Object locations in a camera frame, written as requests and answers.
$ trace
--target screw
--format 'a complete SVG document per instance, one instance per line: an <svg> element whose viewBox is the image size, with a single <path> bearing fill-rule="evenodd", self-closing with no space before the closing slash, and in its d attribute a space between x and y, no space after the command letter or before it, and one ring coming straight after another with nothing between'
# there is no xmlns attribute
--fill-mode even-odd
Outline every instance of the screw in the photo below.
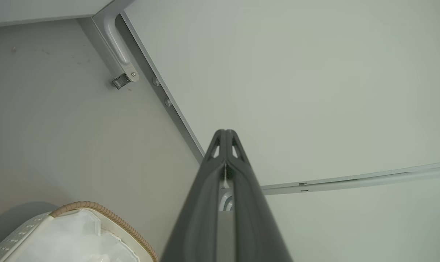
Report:
<svg viewBox="0 0 440 262"><path fill-rule="evenodd" d="M152 78L152 83L153 83L155 86L160 86L160 82L158 81L157 78Z"/></svg>
<svg viewBox="0 0 440 262"><path fill-rule="evenodd" d="M170 106L172 106L172 102L168 98L166 98L165 99L165 105L170 107Z"/></svg>

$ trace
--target white cabinet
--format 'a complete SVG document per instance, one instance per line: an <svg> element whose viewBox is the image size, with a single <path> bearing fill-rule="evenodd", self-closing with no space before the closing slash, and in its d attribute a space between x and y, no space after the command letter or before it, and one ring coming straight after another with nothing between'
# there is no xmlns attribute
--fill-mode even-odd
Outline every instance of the white cabinet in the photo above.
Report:
<svg viewBox="0 0 440 262"><path fill-rule="evenodd" d="M205 150L260 184L440 163L440 0L137 0L125 10Z"/></svg>
<svg viewBox="0 0 440 262"><path fill-rule="evenodd" d="M440 177L267 201L296 262L440 262Z"/></svg>
<svg viewBox="0 0 440 262"><path fill-rule="evenodd" d="M0 0L0 26L89 17L112 0Z"/></svg>

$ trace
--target tan rope rim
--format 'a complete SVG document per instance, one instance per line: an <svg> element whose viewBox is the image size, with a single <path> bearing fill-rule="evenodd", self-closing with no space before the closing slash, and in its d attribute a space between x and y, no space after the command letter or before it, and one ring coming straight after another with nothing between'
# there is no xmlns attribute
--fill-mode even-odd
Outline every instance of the tan rope rim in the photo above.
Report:
<svg viewBox="0 0 440 262"><path fill-rule="evenodd" d="M105 207L102 207L101 205L95 203L95 202L89 202L89 201L79 201L74 202L71 204L64 205L62 207L59 207L57 210L51 212L48 214L49 216L52 216L56 218L57 216L63 214L64 212L68 212L74 209L92 209L100 214L106 216L108 219L115 222L117 225L119 225L122 229L124 229L128 234L130 234L141 246L147 251L147 253L152 257L153 262L157 262L157 254L155 253L154 249L149 245L147 240L145 240L141 234L139 234L132 226L130 226L128 223L126 223L123 219L121 219L119 216L117 216L112 211L106 209Z"/></svg>

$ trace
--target white basket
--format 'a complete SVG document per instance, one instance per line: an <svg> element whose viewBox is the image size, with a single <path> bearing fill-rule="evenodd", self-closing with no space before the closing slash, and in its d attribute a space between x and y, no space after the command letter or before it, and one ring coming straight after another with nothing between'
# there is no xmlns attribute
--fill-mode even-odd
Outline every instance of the white basket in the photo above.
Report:
<svg viewBox="0 0 440 262"><path fill-rule="evenodd" d="M67 211L63 214L78 212L79 209ZM83 209L97 216L97 218L100 219L101 228L119 237L121 241L139 257L140 262L157 262L156 258L153 259L147 250L118 224L98 211L87 208ZM37 235L37 232L46 227L54 219L54 217L49 214L50 213L40 214L29 219L0 242L0 262L13 262L17 260L20 254L28 247L28 244L32 242L31 240Z"/></svg>

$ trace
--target white wall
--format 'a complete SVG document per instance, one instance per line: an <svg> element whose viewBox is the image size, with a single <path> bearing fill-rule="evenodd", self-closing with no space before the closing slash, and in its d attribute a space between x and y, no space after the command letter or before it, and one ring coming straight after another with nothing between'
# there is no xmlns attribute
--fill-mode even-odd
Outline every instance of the white wall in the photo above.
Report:
<svg viewBox="0 0 440 262"><path fill-rule="evenodd" d="M89 17L111 0L0 0L0 26Z"/></svg>
<svg viewBox="0 0 440 262"><path fill-rule="evenodd" d="M199 165L143 67L117 90L75 20L0 28L0 215L95 201L161 255Z"/></svg>
<svg viewBox="0 0 440 262"><path fill-rule="evenodd" d="M126 13L204 149L259 182L440 162L440 0L136 0Z"/></svg>
<svg viewBox="0 0 440 262"><path fill-rule="evenodd" d="M267 200L296 262L440 262L440 177Z"/></svg>

